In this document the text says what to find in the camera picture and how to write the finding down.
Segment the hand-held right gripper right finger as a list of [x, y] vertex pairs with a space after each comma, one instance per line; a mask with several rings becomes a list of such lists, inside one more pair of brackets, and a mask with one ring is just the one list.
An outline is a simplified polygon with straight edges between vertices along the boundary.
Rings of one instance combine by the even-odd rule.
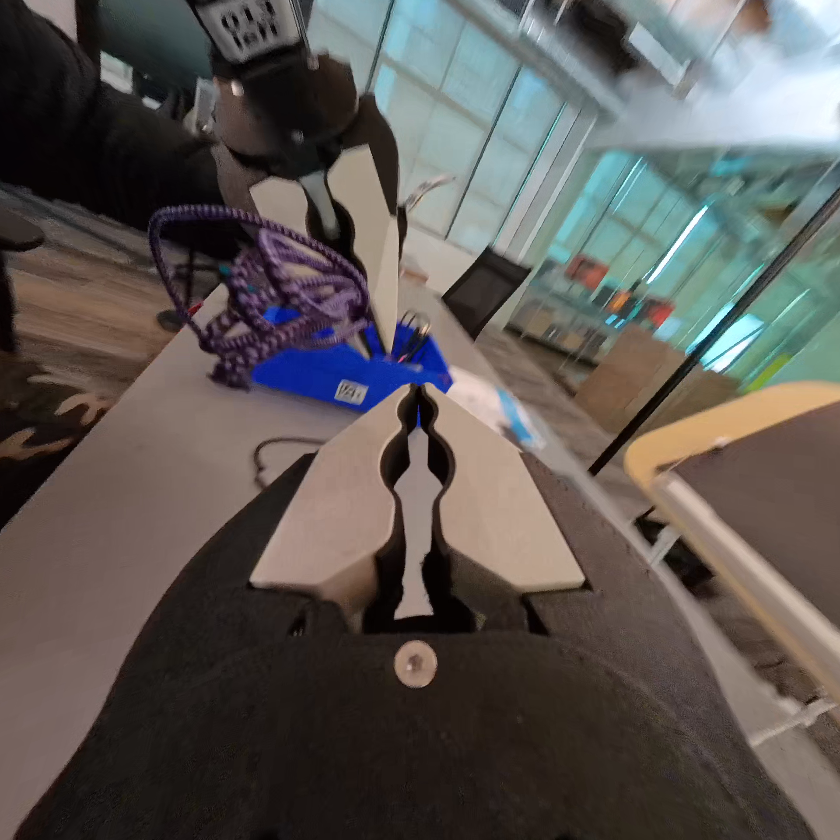
[[442, 627], [523, 628], [535, 595], [586, 577], [520, 449], [432, 385], [418, 391], [427, 467], [440, 484], [423, 583]]

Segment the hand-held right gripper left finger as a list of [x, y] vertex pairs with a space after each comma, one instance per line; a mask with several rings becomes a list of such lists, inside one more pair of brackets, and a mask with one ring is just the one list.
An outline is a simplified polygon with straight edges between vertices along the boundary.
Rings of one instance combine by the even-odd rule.
[[399, 388], [320, 447], [249, 577], [260, 590], [337, 605], [372, 629], [404, 596], [396, 483], [411, 465], [418, 387]]

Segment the large cardboard box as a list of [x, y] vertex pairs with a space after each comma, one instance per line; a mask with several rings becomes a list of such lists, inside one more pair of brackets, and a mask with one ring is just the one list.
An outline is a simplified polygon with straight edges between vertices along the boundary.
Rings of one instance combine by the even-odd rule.
[[[578, 388], [574, 402], [607, 433], [617, 434], [683, 363], [686, 355], [639, 327], [622, 331]], [[740, 384], [697, 366], [641, 426], [645, 434], [736, 398]]]

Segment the black office chair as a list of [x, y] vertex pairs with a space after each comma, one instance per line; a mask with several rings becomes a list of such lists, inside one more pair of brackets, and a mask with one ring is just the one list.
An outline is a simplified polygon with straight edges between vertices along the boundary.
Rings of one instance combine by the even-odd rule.
[[486, 247], [441, 302], [473, 341], [531, 274], [532, 268]]

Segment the wooden edged display board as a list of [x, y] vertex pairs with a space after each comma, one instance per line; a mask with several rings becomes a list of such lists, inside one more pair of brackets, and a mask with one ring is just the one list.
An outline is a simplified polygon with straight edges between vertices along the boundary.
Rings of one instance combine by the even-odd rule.
[[839, 386], [787, 382], [656, 428], [626, 449], [645, 491], [678, 479], [838, 627]]

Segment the printed paper sheet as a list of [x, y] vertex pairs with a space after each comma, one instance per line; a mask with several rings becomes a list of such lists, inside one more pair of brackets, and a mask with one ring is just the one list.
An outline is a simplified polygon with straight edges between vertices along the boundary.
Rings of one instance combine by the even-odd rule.
[[540, 451], [545, 438], [516, 396], [488, 379], [457, 366], [448, 369], [448, 397], [497, 434], [520, 448]]

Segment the black floor lamp stand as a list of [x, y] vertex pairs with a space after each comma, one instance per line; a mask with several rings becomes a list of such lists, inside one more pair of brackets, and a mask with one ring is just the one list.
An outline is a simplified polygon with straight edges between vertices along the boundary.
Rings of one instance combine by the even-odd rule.
[[735, 300], [733, 306], [711, 328], [708, 334], [699, 341], [693, 351], [670, 374], [668, 379], [651, 395], [626, 425], [617, 433], [612, 442], [592, 462], [587, 472], [590, 476], [597, 476], [601, 470], [620, 452], [632, 437], [645, 425], [657, 410], [666, 402], [670, 394], [683, 382], [701, 361], [702, 356], [711, 346], [751, 308], [754, 302], [781, 276], [815, 236], [838, 213], [839, 188], [837, 187], [826, 199], [823, 205], [791, 238], [791, 241], [765, 266], [758, 276], [750, 283], [744, 293]]

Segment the person's left forearm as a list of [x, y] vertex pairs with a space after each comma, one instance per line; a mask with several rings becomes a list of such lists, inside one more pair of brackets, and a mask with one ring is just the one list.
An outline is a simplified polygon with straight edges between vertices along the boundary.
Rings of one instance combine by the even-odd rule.
[[211, 146], [102, 82], [24, 2], [1, 2], [1, 180], [144, 230], [154, 212], [220, 205]]

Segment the blue plastic bin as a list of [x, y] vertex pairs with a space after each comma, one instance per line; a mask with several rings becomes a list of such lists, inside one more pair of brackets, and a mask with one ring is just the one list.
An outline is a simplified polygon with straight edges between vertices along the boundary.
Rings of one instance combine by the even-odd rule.
[[374, 327], [361, 337], [371, 356], [348, 343], [319, 350], [283, 350], [259, 364], [251, 381], [271, 390], [365, 413], [405, 385], [430, 384], [447, 392], [448, 364], [438, 348], [429, 317], [405, 311], [395, 328], [392, 353], [385, 355]]

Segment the white folding stand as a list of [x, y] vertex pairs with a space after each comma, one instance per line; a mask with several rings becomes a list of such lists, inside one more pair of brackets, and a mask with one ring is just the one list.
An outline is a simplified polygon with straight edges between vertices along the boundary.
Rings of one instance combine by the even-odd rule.
[[788, 713], [782, 722], [749, 736], [759, 746], [818, 718], [838, 722], [839, 632], [757, 550], [752, 548], [674, 470], [657, 474], [646, 489], [671, 526], [723, 580], [735, 596], [798, 660], [822, 692], [818, 700]]

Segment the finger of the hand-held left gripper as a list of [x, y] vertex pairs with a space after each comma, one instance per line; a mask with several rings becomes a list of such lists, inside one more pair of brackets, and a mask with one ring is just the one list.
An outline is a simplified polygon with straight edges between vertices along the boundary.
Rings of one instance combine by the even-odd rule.
[[322, 191], [322, 197], [329, 198], [332, 205], [335, 237], [330, 237], [324, 227], [320, 205], [313, 202], [298, 182], [266, 178], [252, 185], [249, 194], [258, 215], [331, 248], [356, 269], [361, 267], [354, 252], [354, 224], [346, 209], [333, 198], [327, 187]]
[[351, 222], [353, 255], [364, 269], [371, 318], [382, 351], [389, 355], [399, 315], [399, 235], [370, 147], [344, 150], [329, 170], [327, 185]]

